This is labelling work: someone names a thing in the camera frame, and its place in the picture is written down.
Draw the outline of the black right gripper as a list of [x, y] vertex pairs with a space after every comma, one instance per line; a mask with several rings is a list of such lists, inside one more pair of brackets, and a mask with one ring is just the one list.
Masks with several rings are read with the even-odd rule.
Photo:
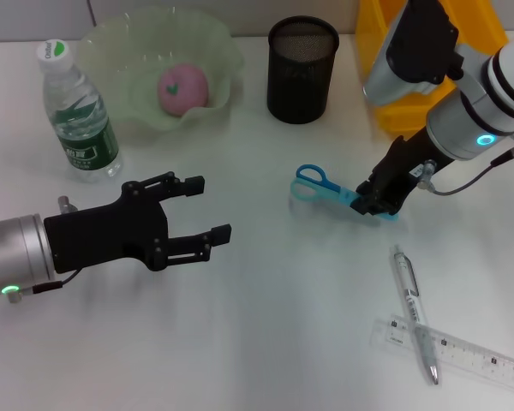
[[435, 163], [436, 171], [450, 164], [450, 158], [437, 148], [426, 128], [408, 140], [399, 136], [371, 176], [356, 188], [361, 197], [352, 201], [351, 208], [362, 215], [395, 216], [416, 188], [418, 177], [410, 172], [428, 160]]

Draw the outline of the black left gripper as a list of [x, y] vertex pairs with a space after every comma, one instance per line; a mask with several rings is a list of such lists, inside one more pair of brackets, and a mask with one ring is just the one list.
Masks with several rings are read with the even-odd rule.
[[173, 171], [143, 182], [126, 182], [120, 197], [108, 204], [44, 220], [57, 273], [117, 259], [142, 262], [150, 271], [207, 262], [213, 247], [230, 242], [229, 224], [207, 232], [168, 239], [160, 202], [204, 192], [203, 176], [181, 180]]

